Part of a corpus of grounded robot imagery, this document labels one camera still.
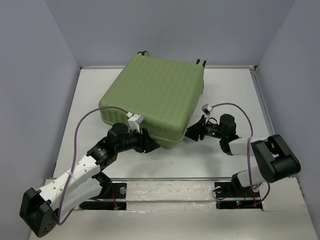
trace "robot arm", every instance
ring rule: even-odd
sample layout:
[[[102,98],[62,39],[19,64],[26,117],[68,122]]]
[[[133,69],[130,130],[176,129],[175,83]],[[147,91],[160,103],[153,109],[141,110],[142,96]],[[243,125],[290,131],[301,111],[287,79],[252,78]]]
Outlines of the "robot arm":
[[[301,171],[298,159],[278,134],[254,141],[251,147],[257,162],[257,166],[251,168],[254,185],[274,183]],[[232,179],[242,188],[250,186],[248,170],[236,173]]]
[[[138,115],[133,118],[141,120]],[[105,193],[108,189],[111,190],[112,181],[102,171],[117,160],[118,153],[130,149],[139,153],[149,153],[159,147],[151,139],[147,129],[128,132],[125,124],[116,123],[107,136],[75,165],[72,173],[69,169],[38,190],[27,190],[22,198],[19,215],[37,237],[43,237],[58,224],[58,212],[63,216],[85,200],[99,195],[101,191]],[[63,195],[69,176],[71,178]],[[62,209],[59,209],[61,198],[64,203]]]
[[[235,118],[230,114],[223,114],[219,124],[210,122],[210,115],[213,107],[205,104],[202,107],[204,115],[194,125],[190,126],[185,136],[194,141],[203,140],[205,136],[220,139],[222,151],[228,155],[249,155],[255,156],[257,166],[250,170],[238,172],[232,176],[232,187],[225,191],[237,191],[240,188],[251,186],[249,175],[253,185],[264,182],[274,183],[283,178],[297,174],[301,170],[300,163],[284,139],[276,134],[266,139],[240,138],[236,134]]]

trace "white connector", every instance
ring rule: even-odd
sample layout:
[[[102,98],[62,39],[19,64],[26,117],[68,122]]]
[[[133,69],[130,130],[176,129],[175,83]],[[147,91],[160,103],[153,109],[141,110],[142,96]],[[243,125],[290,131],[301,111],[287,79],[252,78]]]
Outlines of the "white connector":
[[[140,124],[145,117],[141,113],[133,115],[131,112],[128,112],[127,116],[129,118],[128,123],[131,130],[136,130],[138,133],[140,133]]]
[[[210,106],[209,104],[205,104],[201,110],[204,112],[206,117],[209,117],[211,115],[211,112],[213,110],[212,106]]]

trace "white plastic casing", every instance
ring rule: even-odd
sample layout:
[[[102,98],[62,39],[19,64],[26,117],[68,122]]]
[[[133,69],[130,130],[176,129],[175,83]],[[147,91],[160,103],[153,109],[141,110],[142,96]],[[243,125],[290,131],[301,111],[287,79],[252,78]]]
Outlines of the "white plastic casing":
[[[209,104],[205,104],[203,105],[201,110],[204,112],[205,116],[208,118],[211,115],[213,108]]]
[[[65,192],[65,198],[74,191],[77,187],[83,184],[86,180],[100,172],[100,166],[96,164],[96,160],[91,156],[84,156],[76,165]],[[67,178],[70,175],[70,169],[58,177],[51,183],[39,188],[41,197],[47,201],[50,200],[50,207],[55,210],[59,207],[59,202],[66,184]]]
[[[96,180],[90,177],[87,181],[81,184],[73,192],[71,192],[63,200],[61,216],[67,214],[71,209],[79,206],[84,201],[98,196],[101,192],[102,186]]]
[[[247,155],[248,139],[249,139],[248,137],[247,138],[242,137],[229,142],[229,147],[232,155]],[[267,139],[267,137],[252,138],[250,142],[253,143],[257,140],[264,140],[264,139]],[[252,150],[251,145],[250,145],[250,156],[254,156],[254,152]]]
[[[251,176],[252,176],[252,184],[253,185],[261,184],[261,183],[264,183],[266,181],[262,177],[258,166],[254,166],[254,167],[251,168]],[[240,182],[242,187],[246,188],[246,187],[250,186],[248,170],[239,172],[237,174],[237,177],[238,177],[239,182]]]
[[[140,124],[143,120],[144,120],[144,116],[142,114],[132,115],[128,119],[129,127],[131,128],[131,130],[136,130],[138,133],[140,133]]]

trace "white table surface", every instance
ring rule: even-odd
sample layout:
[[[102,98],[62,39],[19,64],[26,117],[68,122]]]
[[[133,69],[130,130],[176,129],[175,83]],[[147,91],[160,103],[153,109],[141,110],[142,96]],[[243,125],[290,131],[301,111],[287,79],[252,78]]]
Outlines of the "white table surface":
[[[210,181],[131,181],[127,186],[128,211],[75,210],[65,224],[56,226],[41,239],[317,239],[295,178],[271,184],[263,211],[217,210],[210,196],[212,185]],[[266,190],[263,184],[262,196]],[[31,233],[30,240],[35,239],[38,238]]]
[[[76,125],[87,112],[98,107],[98,102],[121,69],[82,69],[74,94],[71,110],[65,128],[54,178],[71,167],[73,159],[73,138]],[[248,69],[206,69],[204,71],[204,91],[192,116],[190,125],[201,115],[201,107],[208,103],[231,102],[241,106],[248,114],[254,130],[254,137],[269,135],[264,115],[257,97],[255,86]],[[244,115],[233,106],[220,106],[212,115],[219,119],[228,113],[235,117],[237,134],[247,137],[249,124]],[[81,158],[110,129],[102,122],[100,113],[87,117],[78,132],[77,159]],[[252,166],[256,165],[254,157]],[[160,148],[148,154],[132,151],[120,153],[117,161],[104,172],[112,179],[128,178],[223,178],[247,169],[245,156],[228,156],[219,146],[219,140],[206,137],[194,142],[184,138],[174,149]]]

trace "gray wall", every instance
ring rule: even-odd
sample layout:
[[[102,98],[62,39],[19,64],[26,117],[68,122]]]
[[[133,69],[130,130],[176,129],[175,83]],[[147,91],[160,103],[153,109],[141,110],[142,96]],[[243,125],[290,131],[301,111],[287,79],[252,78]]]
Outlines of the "gray wall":
[[[29,239],[24,191],[54,169],[79,67],[43,0],[0,6],[0,239]]]
[[[319,0],[296,0],[257,72],[275,130],[300,160],[302,191],[320,238],[319,13]]]
[[[294,0],[45,0],[81,66],[137,51],[209,65],[258,65]]]

